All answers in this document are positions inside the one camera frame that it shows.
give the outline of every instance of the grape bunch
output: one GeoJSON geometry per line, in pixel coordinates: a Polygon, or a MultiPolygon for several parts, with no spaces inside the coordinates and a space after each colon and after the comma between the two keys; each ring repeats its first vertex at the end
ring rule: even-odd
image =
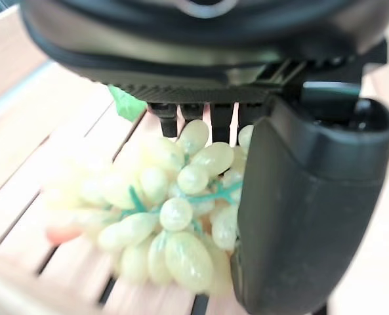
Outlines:
{"type": "Polygon", "coordinates": [[[244,127],[234,148],[205,147],[209,128],[195,120],[176,142],[126,144],[114,162],[74,148],[43,185],[48,238],[60,244],[83,234],[132,284],[176,282],[193,293],[228,293],[252,132],[244,127]]]}

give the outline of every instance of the plastic grape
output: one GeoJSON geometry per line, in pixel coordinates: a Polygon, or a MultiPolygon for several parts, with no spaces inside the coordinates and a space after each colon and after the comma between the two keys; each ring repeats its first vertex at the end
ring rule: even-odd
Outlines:
{"type": "Polygon", "coordinates": [[[132,284],[144,284],[149,278],[148,253],[153,237],[142,243],[129,246],[121,258],[120,276],[132,284]]]}
{"type": "Polygon", "coordinates": [[[245,165],[247,163],[247,154],[245,154],[240,146],[234,147],[233,150],[234,161],[231,164],[231,169],[234,169],[243,175],[245,172],[245,165]]]}
{"type": "Polygon", "coordinates": [[[161,209],[160,221],[168,231],[181,231],[185,229],[193,218],[193,209],[186,199],[171,198],[161,209]]]}
{"type": "Polygon", "coordinates": [[[197,153],[191,162],[215,177],[227,170],[234,161],[234,151],[225,142],[215,142],[197,153]]]}
{"type": "Polygon", "coordinates": [[[215,276],[208,293],[211,295],[223,296],[230,293],[232,288],[232,275],[229,258],[225,251],[219,249],[209,236],[202,238],[203,243],[209,252],[215,276]]]}
{"type": "Polygon", "coordinates": [[[114,223],[103,229],[98,236],[98,246],[107,252],[116,252],[124,248],[125,244],[121,240],[120,223],[114,223]]]}
{"type": "Polygon", "coordinates": [[[168,138],[147,141],[142,153],[144,161],[164,169],[168,174],[177,174],[184,166],[184,152],[168,138]]]}
{"type": "Polygon", "coordinates": [[[209,128],[203,120],[193,120],[182,130],[176,142],[185,154],[192,156],[205,147],[209,138],[209,128]]]}
{"type": "Polygon", "coordinates": [[[212,224],[212,237],[219,248],[233,251],[236,241],[237,207],[229,206],[215,217],[212,224]]]}
{"type": "Polygon", "coordinates": [[[165,260],[167,233],[162,231],[153,240],[148,255],[150,279],[154,284],[165,285],[172,282],[173,277],[168,270],[165,260]]]}
{"type": "Polygon", "coordinates": [[[184,198],[185,193],[182,192],[181,188],[176,182],[172,182],[168,189],[168,198],[184,198]]]}
{"type": "Polygon", "coordinates": [[[200,166],[187,165],[178,174],[177,183],[185,194],[194,195],[207,187],[209,175],[200,166]]]}
{"type": "Polygon", "coordinates": [[[80,197],[86,203],[105,207],[108,202],[105,200],[101,191],[101,181],[97,179],[88,179],[81,185],[80,197]]]}
{"type": "MultiPolygon", "coordinates": [[[[209,190],[205,190],[202,194],[210,194],[209,190]]],[[[192,203],[193,213],[195,217],[201,217],[211,212],[215,208],[215,201],[208,200],[202,202],[192,203]]]]}
{"type": "MultiPolygon", "coordinates": [[[[222,179],[222,184],[224,188],[230,187],[232,184],[235,184],[236,182],[240,182],[243,180],[243,175],[235,170],[235,169],[229,169],[227,170],[222,179]]],[[[242,189],[235,190],[234,192],[231,193],[231,198],[239,202],[241,200],[241,194],[242,194],[242,189]]]]}
{"type": "Polygon", "coordinates": [[[194,293],[206,292],[213,283],[214,268],[203,243],[190,232],[171,234],[165,248],[168,270],[175,281],[194,293]]]}
{"type": "Polygon", "coordinates": [[[249,144],[253,135],[254,125],[248,125],[241,129],[238,135],[239,145],[245,153],[248,153],[249,144]]]}
{"type": "Polygon", "coordinates": [[[48,209],[66,210],[82,205],[79,195],[72,190],[50,189],[42,193],[44,206],[48,209]]]}
{"type": "Polygon", "coordinates": [[[136,194],[143,198],[142,188],[138,180],[124,177],[117,172],[111,172],[103,178],[101,184],[102,195],[106,201],[116,207],[133,209],[134,203],[129,192],[131,186],[136,190],[136,194]]]}
{"type": "Polygon", "coordinates": [[[227,207],[229,207],[229,203],[227,201],[223,201],[223,200],[216,201],[215,208],[209,213],[210,223],[213,224],[218,214],[227,207]]]}
{"type": "Polygon", "coordinates": [[[139,180],[145,196],[152,203],[165,200],[169,185],[166,172],[158,167],[149,167],[141,172],[139,180]]]}
{"type": "Polygon", "coordinates": [[[119,238],[124,246],[137,245],[144,241],[155,229],[156,214],[136,213],[123,219],[119,225],[119,238]]]}

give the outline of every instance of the wooden slat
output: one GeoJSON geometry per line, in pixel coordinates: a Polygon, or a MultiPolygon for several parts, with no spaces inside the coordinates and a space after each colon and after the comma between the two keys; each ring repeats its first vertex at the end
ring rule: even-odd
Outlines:
{"type": "Polygon", "coordinates": [[[0,13],[0,96],[19,83],[47,57],[31,42],[18,6],[0,13]]]}
{"type": "Polygon", "coordinates": [[[0,116],[0,187],[61,122],[103,88],[53,64],[6,100],[9,110],[0,116]]]}
{"type": "Polygon", "coordinates": [[[107,315],[0,260],[0,315],[107,315]]]}
{"type": "Polygon", "coordinates": [[[111,104],[112,98],[107,88],[100,87],[87,106],[75,117],[64,121],[50,139],[28,158],[0,190],[0,240],[9,226],[26,209],[28,203],[39,191],[41,170],[51,160],[56,144],[69,138],[82,138],[92,128],[97,119],[111,104]]]}
{"type": "Polygon", "coordinates": [[[235,294],[228,297],[212,298],[207,305],[206,315],[248,315],[241,305],[236,301],[235,294]]]}
{"type": "Polygon", "coordinates": [[[176,285],[136,287],[118,279],[104,309],[117,315],[190,315],[193,301],[190,292],[176,285]]]}
{"type": "MultiPolygon", "coordinates": [[[[131,129],[131,123],[119,117],[115,107],[102,116],[87,135],[102,152],[114,155],[131,129]]],[[[45,214],[38,196],[0,245],[0,257],[28,272],[37,272],[50,254],[51,244],[45,239],[45,214]]]]}

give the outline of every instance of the green leaf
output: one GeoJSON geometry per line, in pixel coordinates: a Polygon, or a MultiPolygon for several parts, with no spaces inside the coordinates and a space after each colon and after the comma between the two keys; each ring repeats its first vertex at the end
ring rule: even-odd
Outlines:
{"type": "Polygon", "coordinates": [[[118,87],[108,85],[108,89],[114,98],[117,113],[124,119],[134,122],[147,107],[146,102],[138,100],[118,87]]]}

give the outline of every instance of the pale green grape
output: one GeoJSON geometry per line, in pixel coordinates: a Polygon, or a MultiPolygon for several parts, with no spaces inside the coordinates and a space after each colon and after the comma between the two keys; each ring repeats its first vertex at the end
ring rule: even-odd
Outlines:
{"type": "Polygon", "coordinates": [[[173,277],[168,270],[165,260],[165,246],[167,232],[162,231],[153,240],[148,255],[148,267],[150,279],[154,284],[165,285],[172,282],[173,277]]]}
{"type": "Polygon", "coordinates": [[[97,239],[107,226],[118,221],[119,213],[99,209],[80,209],[76,214],[76,223],[82,228],[87,238],[97,239]]]}
{"type": "Polygon", "coordinates": [[[200,166],[187,165],[178,174],[177,183],[185,194],[194,195],[207,187],[209,175],[200,166]]]}
{"type": "Polygon", "coordinates": [[[87,179],[82,182],[80,198],[91,204],[99,207],[105,207],[108,202],[102,195],[101,181],[97,178],[87,179]]]}
{"type": "Polygon", "coordinates": [[[168,174],[177,174],[184,166],[184,152],[168,138],[149,139],[143,146],[143,160],[168,174]]]}
{"type": "MultiPolygon", "coordinates": [[[[206,189],[202,191],[201,195],[208,195],[211,194],[211,191],[206,189]]],[[[202,201],[202,202],[192,202],[192,208],[193,208],[193,213],[194,217],[201,217],[203,215],[206,215],[207,213],[211,212],[215,208],[215,200],[207,200],[207,201],[202,201]]]]}
{"type": "Polygon", "coordinates": [[[219,248],[233,251],[236,241],[237,207],[229,206],[215,217],[212,224],[213,241],[219,248]]]}
{"type": "Polygon", "coordinates": [[[234,169],[243,175],[245,172],[245,164],[247,163],[247,155],[240,146],[234,147],[233,150],[234,161],[231,164],[231,169],[234,169]]]}
{"type": "Polygon", "coordinates": [[[120,240],[124,246],[137,245],[145,240],[158,223],[158,216],[153,213],[136,213],[120,223],[120,240]]]}
{"type": "Polygon", "coordinates": [[[215,177],[227,170],[234,160],[234,151],[225,142],[215,142],[198,152],[191,162],[204,168],[209,177],[215,177]]]}
{"type": "Polygon", "coordinates": [[[67,210],[82,205],[82,200],[75,190],[45,190],[41,197],[43,198],[44,206],[52,210],[67,210]]]}
{"type": "Polygon", "coordinates": [[[101,192],[105,200],[122,209],[133,209],[129,188],[133,187],[137,196],[143,200],[144,195],[136,178],[124,177],[117,172],[111,172],[102,179],[101,192]]]}
{"type": "Polygon", "coordinates": [[[149,278],[148,253],[153,237],[138,245],[129,246],[121,257],[120,276],[131,284],[144,284],[149,278]]]}
{"type": "Polygon", "coordinates": [[[165,260],[175,281],[194,293],[203,293],[213,282],[214,268],[209,252],[190,232],[171,234],[165,247],[165,260]]]}
{"type": "Polygon", "coordinates": [[[242,128],[241,131],[239,132],[238,142],[245,153],[248,152],[253,131],[254,131],[254,125],[248,125],[242,128]]]}
{"type": "MultiPolygon", "coordinates": [[[[223,175],[223,178],[222,178],[222,185],[224,188],[228,188],[230,187],[231,185],[237,183],[237,182],[240,182],[243,180],[243,174],[240,173],[239,171],[235,170],[235,169],[229,169],[227,170],[224,175],[223,175]]],[[[236,201],[236,202],[239,202],[241,200],[241,194],[242,194],[242,188],[240,189],[237,189],[233,192],[231,192],[231,198],[236,201]]]]}
{"type": "Polygon", "coordinates": [[[84,179],[82,172],[71,163],[55,163],[42,170],[41,185],[44,190],[77,191],[84,179]]]}
{"type": "Polygon", "coordinates": [[[121,237],[120,223],[113,223],[107,226],[98,235],[97,244],[103,251],[116,252],[125,247],[121,237]]]}
{"type": "Polygon", "coordinates": [[[192,219],[193,209],[186,199],[171,198],[162,206],[160,221],[163,228],[168,231],[181,231],[192,219]]]}
{"type": "Polygon", "coordinates": [[[209,138],[209,128],[203,120],[193,120],[182,130],[176,142],[185,154],[192,156],[203,149],[209,138]]]}
{"type": "Polygon", "coordinates": [[[185,193],[182,192],[178,184],[176,182],[172,182],[169,185],[168,198],[184,198],[184,197],[185,197],[185,193]]]}
{"type": "Polygon", "coordinates": [[[115,171],[128,177],[137,177],[145,166],[142,149],[138,142],[126,143],[113,164],[115,171]]]}
{"type": "Polygon", "coordinates": [[[224,200],[216,200],[215,208],[209,214],[210,223],[213,224],[215,222],[218,214],[225,208],[229,207],[229,203],[224,200]]]}
{"type": "Polygon", "coordinates": [[[169,185],[166,172],[158,167],[149,167],[141,172],[139,180],[145,196],[153,204],[165,200],[169,185]]]}
{"type": "Polygon", "coordinates": [[[213,282],[207,292],[214,296],[226,296],[232,289],[232,276],[229,257],[225,251],[219,249],[215,245],[210,236],[204,236],[202,240],[212,258],[213,267],[215,270],[213,282]]]}

